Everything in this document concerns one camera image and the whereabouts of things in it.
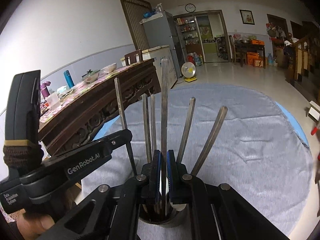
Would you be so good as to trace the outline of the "person's left hand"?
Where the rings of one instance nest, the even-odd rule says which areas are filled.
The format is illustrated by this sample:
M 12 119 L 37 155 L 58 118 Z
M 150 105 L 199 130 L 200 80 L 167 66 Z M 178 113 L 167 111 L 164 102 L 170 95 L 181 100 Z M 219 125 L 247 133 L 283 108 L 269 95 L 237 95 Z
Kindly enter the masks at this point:
M 24 239 L 37 239 L 55 224 L 50 215 L 38 213 L 20 213 L 17 227 Z

